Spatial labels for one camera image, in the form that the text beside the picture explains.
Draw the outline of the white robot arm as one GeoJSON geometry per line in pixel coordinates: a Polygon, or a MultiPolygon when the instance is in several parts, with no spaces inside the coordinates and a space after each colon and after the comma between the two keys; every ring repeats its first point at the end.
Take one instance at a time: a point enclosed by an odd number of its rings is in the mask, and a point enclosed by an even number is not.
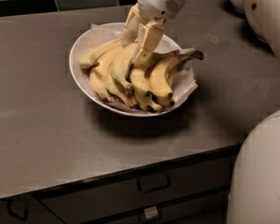
{"type": "Polygon", "coordinates": [[[224,21],[236,45],[215,45],[199,70],[194,105],[243,143],[231,176],[226,224],[280,224],[280,0],[243,0],[248,32],[224,21]]]}

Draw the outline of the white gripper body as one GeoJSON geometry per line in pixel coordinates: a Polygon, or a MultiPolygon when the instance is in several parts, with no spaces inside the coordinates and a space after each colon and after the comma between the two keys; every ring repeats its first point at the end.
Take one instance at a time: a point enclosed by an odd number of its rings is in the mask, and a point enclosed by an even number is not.
{"type": "Polygon", "coordinates": [[[172,20],[186,0],[137,0],[139,10],[150,19],[172,20]]]}

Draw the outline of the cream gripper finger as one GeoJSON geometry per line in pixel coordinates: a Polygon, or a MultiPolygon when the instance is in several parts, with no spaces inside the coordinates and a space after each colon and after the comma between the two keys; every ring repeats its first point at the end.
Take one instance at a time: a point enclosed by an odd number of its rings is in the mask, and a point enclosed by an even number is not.
{"type": "Polygon", "coordinates": [[[128,46],[138,37],[138,29],[140,24],[147,24],[147,16],[135,4],[131,7],[122,32],[121,45],[128,46]]]}
{"type": "Polygon", "coordinates": [[[163,24],[160,21],[150,20],[147,24],[140,24],[133,63],[135,65],[146,63],[161,42],[162,36],[163,24]]]}

